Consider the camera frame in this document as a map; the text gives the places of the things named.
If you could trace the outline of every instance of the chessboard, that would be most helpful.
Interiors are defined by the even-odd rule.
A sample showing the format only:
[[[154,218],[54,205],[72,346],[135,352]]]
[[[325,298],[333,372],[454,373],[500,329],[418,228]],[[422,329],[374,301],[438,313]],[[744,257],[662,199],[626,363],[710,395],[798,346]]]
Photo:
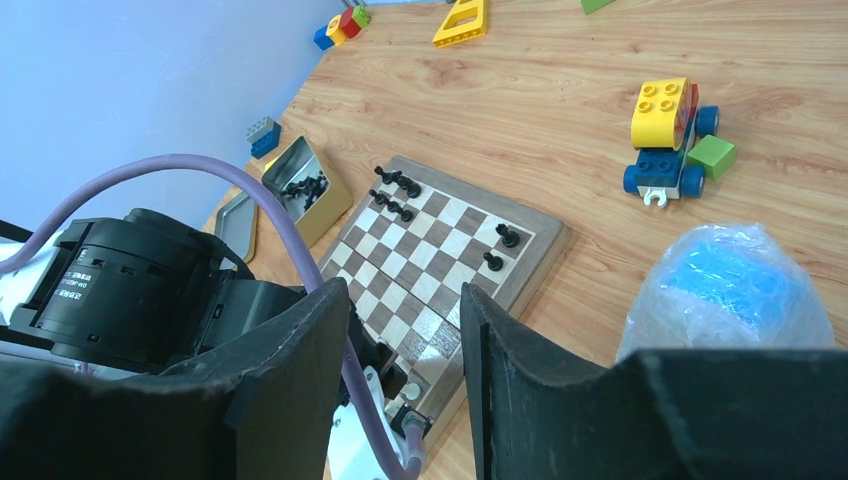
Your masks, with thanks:
[[[347,281],[366,331],[398,353],[409,382],[420,387],[403,400],[435,420],[425,439],[429,448],[466,397],[462,284],[480,286],[518,318],[565,248],[570,230],[555,217],[404,157],[395,156],[384,168],[400,170],[421,186],[416,198],[379,177],[372,186],[412,211],[413,219],[403,222],[366,196],[319,267],[325,278]],[[501,243],[495,231],[501,223],[518,233],[517,246]],[[485,252],[500,256],[503,267],[490,270]]]

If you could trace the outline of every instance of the wood grain surface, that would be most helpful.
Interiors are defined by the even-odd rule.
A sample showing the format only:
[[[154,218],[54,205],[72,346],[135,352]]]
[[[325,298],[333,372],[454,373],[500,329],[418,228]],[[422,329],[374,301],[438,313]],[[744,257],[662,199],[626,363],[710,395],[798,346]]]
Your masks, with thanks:
[[[488,35],[443,49],[430,41],[450,5],[371,8],[283,115],[277,153],[306,135],[355,202],[401,154],[561,218],[572,241],[521,320],[602,365],[648,270],[708,222],[764,223],[848,343],[848,2],[618,0],[588,17],[577,0],[489,3]],[[621,186],[636,158],[630,117],[643,81],[677,76],[722,108],[719,136],[739,159],[702,198],[647,208]],[[264,215],[250,266],[298,282]],[[463,406],[423,478],[471,477]]]

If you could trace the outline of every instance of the toy vehicle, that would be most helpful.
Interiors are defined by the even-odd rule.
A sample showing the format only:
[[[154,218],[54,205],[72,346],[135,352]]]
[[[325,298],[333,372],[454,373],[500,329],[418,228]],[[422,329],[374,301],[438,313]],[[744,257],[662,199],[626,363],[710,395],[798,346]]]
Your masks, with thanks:
[[[700,197],[706,171],[687,165],[687,153],[696,139],[716,134],[718,121],[718,107],[698,108],[698,86],[688,78],[645,82],[630,124],[639,157],[624,170],[624,191],[648,206],[656,199],[659,207],[670,198]]]

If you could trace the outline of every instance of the red toy block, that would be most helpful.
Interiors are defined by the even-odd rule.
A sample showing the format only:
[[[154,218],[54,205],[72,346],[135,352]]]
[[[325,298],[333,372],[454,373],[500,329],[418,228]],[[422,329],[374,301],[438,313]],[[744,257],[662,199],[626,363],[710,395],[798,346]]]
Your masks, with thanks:
[[[339,29],[345,32],[347,38],[353,38],[359,34],[362,30],[362,27],[359,26],[358,23],[353,19],[353,7],[349,7],[342,14],[342,21],[339,22]]]

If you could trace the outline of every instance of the purple tube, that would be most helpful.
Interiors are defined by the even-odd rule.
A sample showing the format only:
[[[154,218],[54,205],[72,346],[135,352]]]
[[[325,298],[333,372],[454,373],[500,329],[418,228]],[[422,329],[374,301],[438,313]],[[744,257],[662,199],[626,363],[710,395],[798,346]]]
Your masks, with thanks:
[[[292,262],[303,280],[306,291],[312,292],[323,285],[324,279],[318,270],[318,265],[315,264],[312,255],[309,253],[309,248],[306,247],[288,213],[271,192],[239,168],[211,157],[193,154],[150,157],[118,167],[86,183],[53,210],[17,253],[0,261],[0,274],[24,266],[79,207],[98,193],[131,178],[161,170],[198,170],[211,173],[242,189],[268,215],[280,238],[282,238]],[[350,391],[351,400],[356,406],[356,412],[362,422],[371,449],[374,451],[383,472],[392,480],[414,480],[418,478],[423,467],[422,459],[425,458],[422,432],[416,427],[411,427],[405,432],[407,433],[410,459],[407,462],[407,467],[404,468],[397,461],[394,450],[383,430],[380,414],[371,400],[371,392],[368,390],[368,384],[362,374],[362,369],[356,358],[356,351],[353,344],[350,343],[350,339],[347,341],[342,361],[342,377]]]

